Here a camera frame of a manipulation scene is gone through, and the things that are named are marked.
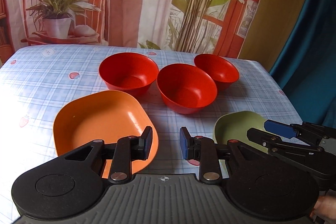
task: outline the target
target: light blue checkered tablecloth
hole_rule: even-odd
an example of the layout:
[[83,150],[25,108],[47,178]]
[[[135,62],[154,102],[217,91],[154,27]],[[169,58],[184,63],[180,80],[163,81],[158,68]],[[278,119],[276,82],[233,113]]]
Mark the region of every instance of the light blue checkered tablecloth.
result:
[[[195,57],[184,52],[124,47],[47,45],[20,49],[0,69],[0,223],[11,223],[18,217],[11,200],[14,180],[56,157],[53,140],[56,114],[72,100],[106,90],[98,75],[101,61],[111,54],[127,51],[149,56],[160,69],[172,63],[193,64]],[[156,158],[145,172],[198,172],[198,167],[182,160],[179,147],[182,126],[186,126],[192,136],[211,138],[219,117],[243,110],[279,122],[302,122],[288,98],[259,63],[239,59],[230,59],[230,62],[239,70],[239,81],[220,92],[216,101],[199,113],[184,116],[168,109],[155,83],[139,98],[160,140]]]

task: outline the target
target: rivet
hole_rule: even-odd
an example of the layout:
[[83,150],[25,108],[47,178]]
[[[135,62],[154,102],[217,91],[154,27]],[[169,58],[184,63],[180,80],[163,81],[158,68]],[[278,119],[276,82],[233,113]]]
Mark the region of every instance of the rivet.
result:
[[123,172],[116,172],[111,175],[111,179],[116,181],[125,180],[127,178],[127,175]]
[[219,174],[215,172],[208,172],[203,175],[203,178],[205,178],[206,180],[210,180],[210,181],[217,180],[219,179]]

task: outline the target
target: table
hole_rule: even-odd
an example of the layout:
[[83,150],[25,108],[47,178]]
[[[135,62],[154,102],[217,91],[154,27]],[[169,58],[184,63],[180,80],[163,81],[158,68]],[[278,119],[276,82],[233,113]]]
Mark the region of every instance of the table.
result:
[[[160,69],[173,63],[193,64],[195,57],[184,52],[138,48],[45,45],[20,49],[0,69],[0,223],[11,223],[18,217],[11,200],[14,180],[56,157],[53,141],[56,114],[72,100],[106,90],[98,67],[103,59],[118,52],[145,54]],[[216,101],[199,113],[182,115],[168,109],[156,83],[138,98],[160,140],[155,160],[142,172],[198,173],[197,166],[182,160],[179,147],[182,126],[192,136],[211,138],[219,117],[243,110],[279,122],[302,122],[288,98],[258,62],[228,60],[238,68],[240,79],[219,92]]]

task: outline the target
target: potted plant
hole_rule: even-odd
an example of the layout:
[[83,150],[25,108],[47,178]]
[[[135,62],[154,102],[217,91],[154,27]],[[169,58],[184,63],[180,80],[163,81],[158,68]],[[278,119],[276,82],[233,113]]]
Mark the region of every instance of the potted plant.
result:
[[43,20],[48,36],[65,39],[68,36],[71,21],[76,15],[85,15],[85,10],[100,11],[88,3],[89,0],[38,0],[40,3],[27,10],[32,11],[34,22]]

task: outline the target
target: bear face print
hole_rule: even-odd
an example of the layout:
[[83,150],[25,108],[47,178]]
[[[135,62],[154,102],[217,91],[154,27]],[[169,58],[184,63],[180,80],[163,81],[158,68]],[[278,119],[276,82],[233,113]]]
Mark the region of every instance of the bear face print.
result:
[[55,51],[53,48],[48,48],[48,49],[45,49],[41,52],[42,56],[43,57],[50,57],[52,56],[53,54],[55,54],[57,51]]

